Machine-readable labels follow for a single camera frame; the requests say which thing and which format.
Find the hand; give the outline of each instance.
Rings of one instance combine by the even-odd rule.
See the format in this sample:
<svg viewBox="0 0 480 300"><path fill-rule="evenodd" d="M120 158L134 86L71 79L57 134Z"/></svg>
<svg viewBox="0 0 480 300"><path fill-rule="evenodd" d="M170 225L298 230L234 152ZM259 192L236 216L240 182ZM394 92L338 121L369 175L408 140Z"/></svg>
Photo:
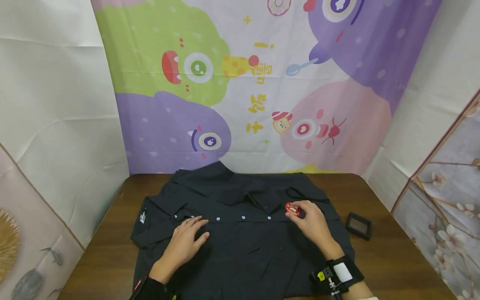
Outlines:
<svg viewBox="0 0 480 300"><path fill-rule="evenodd" d="M332 237L325 216L317 205L309 200L292 202L291 205L303 209L306 213L305 218L300 219L291 212L287 212L285 215L299 227L309 240L317 245L327 260L337 259L344 255L342 248Z"/></svg>
<svg viewBox="0 0 480 300"><path fill-rule="evenodd" d="M202 216L197 216L187 219L177 226L165 252L154 263L148 276L158 282L167 284L175 271L192 259L207 241L210 236L209 232L205 232L195 240L197 231L207 223L208 220L202 220Z"/></svg>

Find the green cartoon monster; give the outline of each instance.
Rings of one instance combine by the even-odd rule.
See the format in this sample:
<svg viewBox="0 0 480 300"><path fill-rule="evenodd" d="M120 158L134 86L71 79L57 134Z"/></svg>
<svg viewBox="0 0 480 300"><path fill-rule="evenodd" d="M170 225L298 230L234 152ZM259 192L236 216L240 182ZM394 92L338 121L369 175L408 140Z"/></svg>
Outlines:
<svg viewBox="0 0 480 300"><path fill-rule="evenodd" d="M148 0L96 12L116 93L168 91L205 106L220 102L231 77L259 61L231 57L208 15L181 0Z"/></svg>

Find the shirt sleeve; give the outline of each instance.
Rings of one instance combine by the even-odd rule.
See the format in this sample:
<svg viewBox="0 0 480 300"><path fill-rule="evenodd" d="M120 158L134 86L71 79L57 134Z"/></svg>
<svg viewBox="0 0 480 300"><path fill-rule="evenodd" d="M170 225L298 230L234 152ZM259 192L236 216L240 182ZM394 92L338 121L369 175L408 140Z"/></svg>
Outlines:
<svg viewBox="0 0 480 300"><path fill-rule="evenodd" d="M176 296L167 292L167 286L146 277L143 282L139 282L137 288L133 291L130 300L175 300Z"/></svg>

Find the black compact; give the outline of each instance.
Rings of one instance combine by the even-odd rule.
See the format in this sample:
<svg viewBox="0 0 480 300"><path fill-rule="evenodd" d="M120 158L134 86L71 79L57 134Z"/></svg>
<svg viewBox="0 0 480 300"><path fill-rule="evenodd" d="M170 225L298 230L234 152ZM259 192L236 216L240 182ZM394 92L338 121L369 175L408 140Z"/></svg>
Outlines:
<svg viewBox="0 0 480 300"><path fill-rule="evenodd" d="M372 238L372 221L350 213L347 218L347 231L365 240Z"/></svg>

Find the brown table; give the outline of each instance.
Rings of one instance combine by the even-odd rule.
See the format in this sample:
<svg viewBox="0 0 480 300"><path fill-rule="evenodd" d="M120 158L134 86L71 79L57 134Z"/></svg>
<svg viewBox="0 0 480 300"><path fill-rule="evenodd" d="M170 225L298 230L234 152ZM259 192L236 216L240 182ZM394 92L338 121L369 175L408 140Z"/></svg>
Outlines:
<svg viewBox="0 0 480 300"><path fill-rule="evenodd" d="M351 236L351 241L356 264L380 300L455 299L361 177L309 177L326 192L344 222L351 211L373 222L370 241L355 236ZM169 175L134 175L124 182L59 299L129 298L138 252L130 233L144 197L158 194L168 178Z"/></svg>

